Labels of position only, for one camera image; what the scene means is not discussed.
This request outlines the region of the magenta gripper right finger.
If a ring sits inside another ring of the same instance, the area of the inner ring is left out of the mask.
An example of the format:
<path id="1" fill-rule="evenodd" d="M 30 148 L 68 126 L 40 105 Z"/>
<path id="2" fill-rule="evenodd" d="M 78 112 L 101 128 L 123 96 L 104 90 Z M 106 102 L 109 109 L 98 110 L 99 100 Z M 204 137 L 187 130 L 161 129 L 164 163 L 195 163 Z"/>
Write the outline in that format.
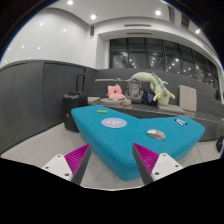
<path id="1" fill-rule="evenodd" d="M 157 154 L 137 143 L 133 144 L 132 153 L 145 185 L 182 169 L 167 153 Z"/>

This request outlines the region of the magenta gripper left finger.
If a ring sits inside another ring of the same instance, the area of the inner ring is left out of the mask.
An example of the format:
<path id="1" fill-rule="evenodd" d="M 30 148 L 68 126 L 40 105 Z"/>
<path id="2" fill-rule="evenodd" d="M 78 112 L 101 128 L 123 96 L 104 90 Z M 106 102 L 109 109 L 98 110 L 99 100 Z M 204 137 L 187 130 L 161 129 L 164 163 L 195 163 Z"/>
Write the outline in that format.
<path id="1" fill-rule="evenodd" d="M 57 154 L 42 169 L 80 185 L 91 155 L 91 144 L 83 145 L 67 155 Z"/>

